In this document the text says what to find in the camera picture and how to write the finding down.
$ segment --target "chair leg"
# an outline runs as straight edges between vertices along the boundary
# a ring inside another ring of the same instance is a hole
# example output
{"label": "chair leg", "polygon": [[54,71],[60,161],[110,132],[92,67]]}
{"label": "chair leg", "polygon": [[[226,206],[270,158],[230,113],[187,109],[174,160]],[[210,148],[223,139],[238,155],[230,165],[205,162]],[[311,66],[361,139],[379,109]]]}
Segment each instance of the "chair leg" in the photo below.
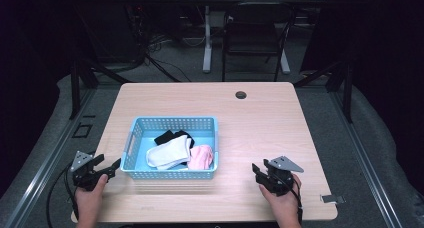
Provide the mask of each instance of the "chair leg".
{"label": "chair leg", "polygon": [[225,82],[225,52],[222,52],[222,82]]}
{"label": "chair leg", "polygon": [[281,70],[281,62],[280,62],[280,60],[281,60],[281,56],[278,58],[278,60],[277,60],[277,68],[275,69],[275,75],[274,75],[274,82],[276,82],[277,81],[277,78],[278,78],[278,73],[280,72],[280,70]]}

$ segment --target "black cable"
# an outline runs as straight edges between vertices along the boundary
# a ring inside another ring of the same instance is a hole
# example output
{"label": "black cable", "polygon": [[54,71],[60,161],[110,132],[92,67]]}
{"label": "black cable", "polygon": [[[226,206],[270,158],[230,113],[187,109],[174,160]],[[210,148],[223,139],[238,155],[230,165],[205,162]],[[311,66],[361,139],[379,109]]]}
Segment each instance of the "black cable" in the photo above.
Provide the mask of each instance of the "black cable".
{"label": "black cable", "polygon": [[166,35],[155,35],[150,39],[150,42],[147,46],[147,51],[149,53],[160,51],[162,49],[162,42],[170,41]]}
{"label": "black cable", "polygon": [[63,169],[63,170],[59,173],[59,175],[57,176],[57,178],[56,178],[56,179],[55,179],[55,181],[53,182],[52,187],[50,187],[49,194],[47,195],[46,216],[47,216],[47,224],[48,224],[48,226],[49,226],[50,228],[52,228],[52,227],[53,227],[53,226],[52,226],[51,219],[50,219],[50,199],[51,199],[51,196],[52,196],[52,193],[53,193],[53,189],[54,189],[54,187],[56,186],[56,183],[57,183],[57,181],[60,179],[60,177],[62,176],[62,174],[63,174],[63,173],[65,173],[65,172],[67,172],[67,171],[68,171],[68,169],[71,167],[71,165],[72,165],[72,162],[71,162],[71,163],[69,163],[69,164],[66,166],[66,168],[65,168],[65,169]]}
{"label": "black cable", "polygon": [[303,216],[303,207],[302,207],[302,201],[300,198],[300,186],[297,183],[296,179],[293,178],[294,182],[297,185],[298,188],[298,193],[296,194],[296,192],[293,190],[293,187],[290,187],[289,185],[287,185],[286,182],[284,182],[284,180],[282,180],[280,177],[278,177],[277,175],[273,174],[274,178],[276,178],[277,180],[281,181],[281,183],[283,183],[287,188],[289,188],[289,190],[291,191],[291,193],[293,193],[294,197],[297,200],[297,218],[299,221],[299,224],[302,224],[302,216]]}
{"label": "black cable", "polygon": [[[96,151],[90,151],[88,152],[88,154],[94,154]],[[47,224],[49,226],[49,228],[53,228],[52,222],[51,222],[51,218],[50,218],[50,199],[54,190],[54,187],[57,184],[57,181],[60,179],[60,177],[65,173],[64,176],[64,182],[65,182],[65,187],[66,187],[66,191],[69,194],[69,198],[72,201],[72,208],[74,209],[74,214],[78,219],[78,206],[75,200],[75,194],[72,194],[71,189],[69,188],[69,183],[68,183],[68,171],[69,168],[71,168],[73,161],[69,162],[69,164],[59,173],[59,175],[56,177],[56,179],[54,180],[52,186],[50,187],[49,193],[47,195],[47,201],[46,201],[46,217],[47,217]]]}
{"label": "black cable", "polygon": [[156,67],[159,71],[161,71],[163,74],[165,74],[169,79],[175,81],[175,82],[181,82],[177,78],[173,77],[171,74],[169,74],[160,64],[158,64],[152,57],[146,54],[146,58]]}
{"label": "black cable", "polygon": [[161,61],[161,60],[158,60],[158,59],[154,59],[155,61],[157,61],[157,62],[160,62],[160,63],[163,63],[163,64],[167,64],[167,65],[170,65],[170,66],[173,66],[173,67],[175,67],[175,68],[177,68],[180,72],[181,72],[181,74],[183,74],[183,76],[188,80],[188,81],[190,81],[191,82],[191,80],[190,80],[190,78],[188,78],[187,76],[186,76],[186,74],[181,70],[181,68],[179,68],[178,66],[176,66],[176,65],[173,65],[173,64],[171,64],[171,63],[168,63],[168,62],[165,62],[165,61]]}
{"label": "black cable", "polygon": [[75,200],[75,192],[72,193],[71,188],[69,188],[68,172],[65,172],[65,175],[63,176],[63,183],[65,184],[66,192],[69,195],[69,199],[71,199],[72,209],[74,210],[75,217],[78,220],[79,219],[78,204],[77,204],[77,201]]}

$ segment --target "metal bracket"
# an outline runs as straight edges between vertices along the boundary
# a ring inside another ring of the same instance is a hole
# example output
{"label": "metal bracket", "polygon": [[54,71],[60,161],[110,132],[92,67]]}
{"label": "metal bracket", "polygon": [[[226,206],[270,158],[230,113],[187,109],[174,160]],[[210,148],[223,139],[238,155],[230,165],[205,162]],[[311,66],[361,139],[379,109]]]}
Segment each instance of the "metal bracket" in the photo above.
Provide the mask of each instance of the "metal bracket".
{"label": "metal bracket", "polygon": [[74,162],[72,162],[71,171],[78,170],[81,166],[87,164],[93,159],[93,155],[86,154],[81,151],[77,151],[75,154]]}
{"label": "metal bracket", "polygon": [[321,196],[321,200],[324,203],[334,203],[336,205],[346,203],[346,200],[343,196],[335,196],[335,195],[326,195]]}
{"label": "metal bracket", "polygon": [[296,165],[293,161],[285,156],[280,156],[268,162],[271,166],[280,169],[280,170],[288,170],[288,171],[296,171],[303,173],[303,169]]}

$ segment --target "table leg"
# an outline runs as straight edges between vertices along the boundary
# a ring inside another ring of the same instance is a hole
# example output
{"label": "table leg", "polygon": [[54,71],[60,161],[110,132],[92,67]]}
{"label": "table leg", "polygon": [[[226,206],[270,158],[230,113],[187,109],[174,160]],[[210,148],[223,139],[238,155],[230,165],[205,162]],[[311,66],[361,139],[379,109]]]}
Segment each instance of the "table leg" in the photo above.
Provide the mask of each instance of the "table leg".
{"label": "table leg", "polygon": [[211,41],[211,27],[209,21],[209,6],[205,7],[205,56],[203,58],[203,72],[211,72],[211,62],[212,62],[212,41]]}
{"label": "table leg", "polygon": [[283,72],[283,74],[288,75],[290,74],[290,67],[289,67],[289,63],[287,61],[287,56],[286,56],[286,52],[283,50],[283,55],[281,56],[281,70]]}

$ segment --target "black curtain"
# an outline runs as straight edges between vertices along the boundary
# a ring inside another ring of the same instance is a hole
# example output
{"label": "black curtain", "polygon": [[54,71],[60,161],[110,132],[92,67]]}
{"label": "black curtain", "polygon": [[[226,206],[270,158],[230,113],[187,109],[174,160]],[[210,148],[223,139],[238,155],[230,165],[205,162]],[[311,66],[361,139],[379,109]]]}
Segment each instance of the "black curtain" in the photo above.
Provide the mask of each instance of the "black curtain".
{"label": "black curtain", "polygon": [[58,12],[71,7],[56,5],[51,0],[0,0],[0,195],[50,119],[59,97],[56,84],[70,73],[76,51],[94,58],[78,20],[70,12]]}
{"label": "black curtain", "polygon": [[171,36],[176,40],[183,37],[184,24],[180,17],[187,17],[190,25],[203,24],[204,8],[192,5],[145,5],[149,22],[157,32]]}
{"label": "black curtain", "polygon": [[424,8],[420,0],[348,1],[370,2],[323,8],[301,71],[353,62],[353,84],[386,123],[399,164],[424,194]]}

